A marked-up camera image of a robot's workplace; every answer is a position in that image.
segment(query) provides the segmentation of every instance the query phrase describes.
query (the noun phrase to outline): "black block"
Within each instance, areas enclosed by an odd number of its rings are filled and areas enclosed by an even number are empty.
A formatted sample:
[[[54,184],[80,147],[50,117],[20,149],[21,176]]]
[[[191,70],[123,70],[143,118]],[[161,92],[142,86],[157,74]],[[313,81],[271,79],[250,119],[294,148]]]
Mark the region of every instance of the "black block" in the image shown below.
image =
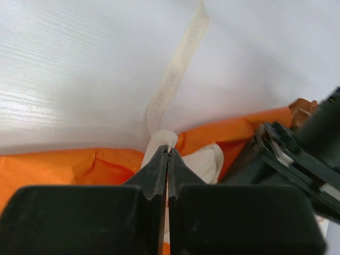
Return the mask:
[[[0,220],[0,254],[148,254],[136,186],[29,186]]]
[[[322,255],[324,238],[296,188],[183,185],[182,254]]]

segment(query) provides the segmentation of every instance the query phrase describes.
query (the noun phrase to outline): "white textured surface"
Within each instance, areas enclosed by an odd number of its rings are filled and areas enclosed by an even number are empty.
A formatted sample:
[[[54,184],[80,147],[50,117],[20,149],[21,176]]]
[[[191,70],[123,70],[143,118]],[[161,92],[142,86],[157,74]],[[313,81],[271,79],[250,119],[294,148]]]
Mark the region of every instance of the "white textured surface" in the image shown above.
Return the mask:
[[[195,9],[184,0],[0,0],[0,153],[145,150],[143,112]],[[161,128],[321,99],[340,80],[338,0],[207,0]]]

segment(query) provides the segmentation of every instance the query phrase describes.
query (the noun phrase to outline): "crumpled orange material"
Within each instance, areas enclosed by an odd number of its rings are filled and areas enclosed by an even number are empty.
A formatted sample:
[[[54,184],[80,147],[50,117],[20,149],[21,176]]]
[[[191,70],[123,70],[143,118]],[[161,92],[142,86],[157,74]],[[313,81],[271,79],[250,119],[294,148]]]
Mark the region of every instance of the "crumpled orange material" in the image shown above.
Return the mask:
[[[224,154],[219,179],[263,122],[292,123],[289,107],[205,124],[178,135],[182,156],[212,143]],[[0,157],[0,211],[20,187],[30,184],[122,184],[141,166],[144,153],[132,149],[78,149]],[[168,245],[164,254],[169,254]]]

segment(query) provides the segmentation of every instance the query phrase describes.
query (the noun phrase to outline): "beige strap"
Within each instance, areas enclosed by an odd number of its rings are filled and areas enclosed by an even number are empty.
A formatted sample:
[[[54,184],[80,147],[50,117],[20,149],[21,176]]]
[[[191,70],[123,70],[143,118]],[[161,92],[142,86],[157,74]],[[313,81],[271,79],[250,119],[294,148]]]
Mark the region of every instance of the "beige strap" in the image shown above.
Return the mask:
[[[158,131],[162,115],[176,94],[188,64],[207,30],[208,24],[209,16],[201,1],[146,108],[144,121],[150,135]]]

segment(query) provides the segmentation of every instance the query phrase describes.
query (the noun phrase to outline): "brown object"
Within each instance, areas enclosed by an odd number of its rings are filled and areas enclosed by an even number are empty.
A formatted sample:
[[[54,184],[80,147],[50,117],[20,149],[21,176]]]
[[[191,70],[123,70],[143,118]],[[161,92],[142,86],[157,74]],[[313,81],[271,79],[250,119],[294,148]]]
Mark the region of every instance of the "brown object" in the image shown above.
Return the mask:
[[[313,100],[309,102],[306,99],[298,98],[295,102],[289,105],[292,111],[293,122],[291,129],[298,129],[303,123],[316,111],[318,102]]]

